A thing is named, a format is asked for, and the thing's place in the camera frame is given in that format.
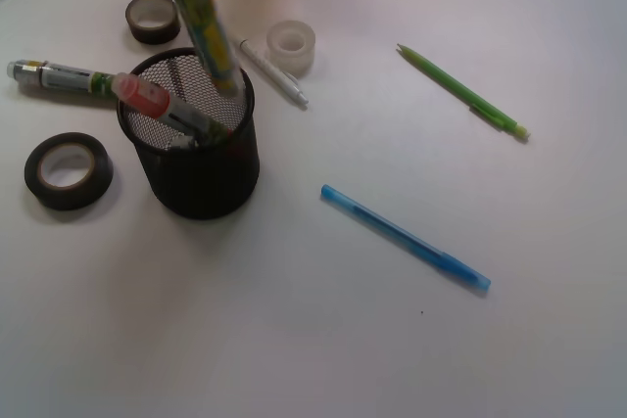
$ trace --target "green mechanical pencil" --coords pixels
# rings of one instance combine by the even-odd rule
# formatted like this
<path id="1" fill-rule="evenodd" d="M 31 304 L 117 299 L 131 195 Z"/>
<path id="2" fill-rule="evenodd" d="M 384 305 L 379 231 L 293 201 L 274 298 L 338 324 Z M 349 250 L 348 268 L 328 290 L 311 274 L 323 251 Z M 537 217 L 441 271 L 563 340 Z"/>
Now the green mechanical pencil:
<path id="1" fill-rule="evenodd" d="M 408 60 L 408 62 L 440 84 L 442 87 L 449 90 L 455 96 L 463 100 L 486 120 L 497 126 L 499 129 L 503 129 L 510 134 L 513 134 L 518 139 L 526 140 L 529 137 L 527 129 L 511 119 L 505 113 L 497 110 L 472 90 L 465 87 L 446 72 L 438 68 L 435 64 L 420 56 L 407 46 L 401 46 L 400 44 L 398 46 L 401 49 L 399 52 L 405 59 Z"/>

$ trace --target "pen holder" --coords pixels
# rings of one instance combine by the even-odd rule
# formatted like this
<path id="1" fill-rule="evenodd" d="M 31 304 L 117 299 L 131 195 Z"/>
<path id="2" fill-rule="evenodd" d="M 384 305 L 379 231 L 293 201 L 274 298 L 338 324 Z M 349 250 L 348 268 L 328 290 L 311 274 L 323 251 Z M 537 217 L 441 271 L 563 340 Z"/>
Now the pen holder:
<path id="1" fill-rule="evenodd" d="M 175 93 L 231 131 L 210 147 L 172 148 L 180 132 L 119 102 L 121 129 L 134 144 L 155 196 L 167 208 L 193 219 L 221 217 L 239 208 L 255 189 L 260 168 L 255 95 L 246 72 L 242 71 L 245 91 L 239 99 L 217 93 L 193 48 L 153 56 L 132 73 Z"/>

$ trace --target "black electrical tape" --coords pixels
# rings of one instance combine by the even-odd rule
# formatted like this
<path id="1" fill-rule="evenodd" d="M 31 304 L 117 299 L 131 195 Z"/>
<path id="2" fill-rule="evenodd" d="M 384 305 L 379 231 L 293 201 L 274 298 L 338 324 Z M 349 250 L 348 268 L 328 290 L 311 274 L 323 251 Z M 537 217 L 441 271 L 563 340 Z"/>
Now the black electrical tape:
<path id="1" fill-rule="evenodd" d="M 90 159 L 87 174 L 71 186 L 54 186 L 44 180 L 43 162 L 52 159 L 54 151 L 72 147 L 82 148 Z M 114 167 L 107 151 L 96 138 L 81 132 L 66 132 L 39 144 L 28 157 L 24 167 L 26 186 L 39 202 L 51 209 L 84 208 L 105 194 L 114 176 Z"/>
<path id="2" fill-rule="evenodd" d="M 142 18 L 157 18 L 163 24 L 141 26 Z M 144 44 L 164 44 L 180 32 L 176 5 L 171 0 L 132 0 L 126 7 L 126 22 L 135 39 Z"/>

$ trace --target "tape roll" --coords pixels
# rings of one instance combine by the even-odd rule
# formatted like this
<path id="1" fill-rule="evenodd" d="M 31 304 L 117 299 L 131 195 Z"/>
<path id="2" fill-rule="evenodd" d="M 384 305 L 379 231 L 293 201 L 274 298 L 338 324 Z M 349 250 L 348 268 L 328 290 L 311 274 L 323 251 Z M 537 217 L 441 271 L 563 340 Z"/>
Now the tape roll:
<path id="1" fill-rule="evenodd" d="M 303 22 L 277 23 L 267 33 L 268 58 L 279 69 L 300 75 L 314 63 L 315 33 Z"/>
<path id="2" fill-rule="evenodd" d="M 77 182 L 64 185 L 55 169 L 61 162 L 87 163 Z M 24 167 L 24 180 L 39 202 L 51 209 L 80 209 L 105 194 L 114 176 L 107 151 L 96 138 L 81 132 L 59 134 L 39 144 Z"/>
<path id="3" fill-rule="evenodd" d="M 171 0 L 133 0 L 126 7 L 126 22 L 134 38 L 144 44 L 164 44 L 180 32 Z"/>

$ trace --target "blue ballpoint pen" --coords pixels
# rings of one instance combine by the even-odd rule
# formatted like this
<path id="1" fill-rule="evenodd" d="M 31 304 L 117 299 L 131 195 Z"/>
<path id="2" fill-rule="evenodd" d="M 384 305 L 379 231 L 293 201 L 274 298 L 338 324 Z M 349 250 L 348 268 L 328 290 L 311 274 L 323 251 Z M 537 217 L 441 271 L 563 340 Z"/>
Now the blue ballpoint pen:
<path id="1" fill-rule="evenodd" d="M 415 235 L 411 235 L 405 229 L 384 219 L 379 214 L 372 212 L 370 209 L 363 207 L 358 202 L 353 201 L 348 196 L 343 195 L 339 191 L 328 185 L 322 187 L 322 198 L 331 201 L 341 208 L 353 213 L 356 217 L 367 224 L 376 227 L 384 234 L 388 235 L 395 241 L 406 247 L 413 255 L 428 261 L 436 268 L 457 276 L 466 284 L 483 291 L 487 291 L 491 281 L 483 274 L 476 272 L 474 269 L 466 266 L 458 259 L 431 247 L 429 244 L 418 239 Z"/>

